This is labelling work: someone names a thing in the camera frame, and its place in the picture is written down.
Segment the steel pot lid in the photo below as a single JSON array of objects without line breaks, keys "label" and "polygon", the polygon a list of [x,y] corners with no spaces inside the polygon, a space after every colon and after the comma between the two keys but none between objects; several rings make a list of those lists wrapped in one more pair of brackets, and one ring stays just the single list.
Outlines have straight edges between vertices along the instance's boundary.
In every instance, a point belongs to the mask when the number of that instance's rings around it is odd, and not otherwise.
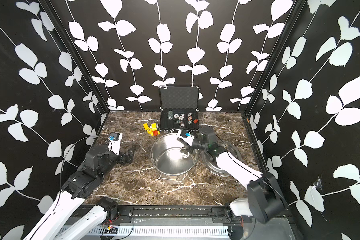
[{"label": "steel pot lid", "polygon": [[234,160],[242,162],[242,156],[238,148],[225,140],[218,140],[218,148],[212,153],[202,152],[202,162],[209,172],[219,177],[231,176]]}]

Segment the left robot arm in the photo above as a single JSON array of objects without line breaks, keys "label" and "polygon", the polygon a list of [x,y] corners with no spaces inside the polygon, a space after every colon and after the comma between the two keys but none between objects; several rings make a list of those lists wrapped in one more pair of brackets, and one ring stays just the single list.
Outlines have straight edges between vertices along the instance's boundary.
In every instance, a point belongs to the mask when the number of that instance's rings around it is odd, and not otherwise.
[{"label": "left robot arm", "polygon": [[121,217],[118,204],[109,197],[100,199],[89,212],[64,232],[61,228],[76,209],[99,187],[115,165],[131,164],[136,147],[116,154],[105,145],[92,147],[78,170],[61,187],[57,199],[25,237],[27,240],[80,240],[99,224],[111,224]]}]

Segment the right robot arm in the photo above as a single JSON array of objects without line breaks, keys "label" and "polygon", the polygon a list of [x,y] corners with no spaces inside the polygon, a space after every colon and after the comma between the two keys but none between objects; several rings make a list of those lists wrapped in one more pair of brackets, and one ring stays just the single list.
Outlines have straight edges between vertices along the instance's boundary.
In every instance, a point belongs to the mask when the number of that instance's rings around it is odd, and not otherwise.
[{"label": "right robot arm", "polygon": [[198,133],[188,131],[177,133],[189,152],[200,150],[216,162],[217,167],[227,172],[247,190],[246,198],[237,198],[226,207],[227,215],[234,218],[254,217],[266,224],[270,219],[287,209],[287,201],[282,194],[276,177],[261,173],[239,161],[228,150],[228,145],[216,135],[212,127],[204,127]]}]

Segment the long metal spoon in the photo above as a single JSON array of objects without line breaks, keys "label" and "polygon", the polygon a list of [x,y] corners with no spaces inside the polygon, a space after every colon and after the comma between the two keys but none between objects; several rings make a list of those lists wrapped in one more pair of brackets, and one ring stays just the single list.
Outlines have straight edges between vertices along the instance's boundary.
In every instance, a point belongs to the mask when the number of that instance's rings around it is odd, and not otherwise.
[{"label": "long metal spoon", "polygon": [[187,159],[190,157],[190,149],[191,147],[189,145],[180,148],[180,154],[183,159]]}]

